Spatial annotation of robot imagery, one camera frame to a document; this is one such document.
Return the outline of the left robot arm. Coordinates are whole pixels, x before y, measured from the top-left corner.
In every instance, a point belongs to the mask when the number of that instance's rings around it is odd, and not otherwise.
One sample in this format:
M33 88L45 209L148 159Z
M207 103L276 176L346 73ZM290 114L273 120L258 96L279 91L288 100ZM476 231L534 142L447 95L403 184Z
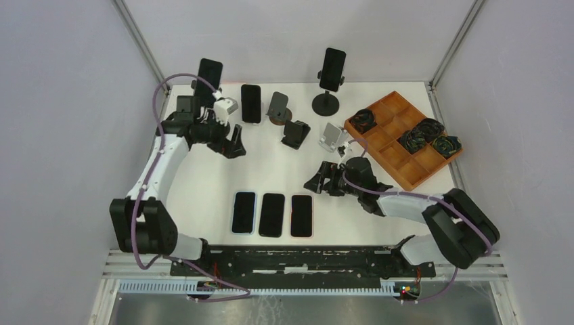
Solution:
M204 144L228 159L246 154L241 126L229 123L229 116L238 109L237 101L218 91L214 97L211 108L201 106L192 95L176 98L176 110L160 122L150 159L137 183L125 198L110 203L122 252L186 259L188 269L197 276L211 271L213 258L204 252L207 241L182 234L166 201L176 172L193 145Z

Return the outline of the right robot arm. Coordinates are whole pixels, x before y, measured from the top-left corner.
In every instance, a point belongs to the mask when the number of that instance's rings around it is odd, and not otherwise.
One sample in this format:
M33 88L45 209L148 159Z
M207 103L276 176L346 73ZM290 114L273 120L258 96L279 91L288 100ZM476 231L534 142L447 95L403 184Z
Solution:
M401 191L378 181L364 157L345 163L324 161L303 187L316 194L351 195L367 213L426 225L428 235L411 236L397 245L399 253L391 257L391 268L399 276L431 261L468 269L490 255L500 240L499 229L464 190L452 188L440 196Z

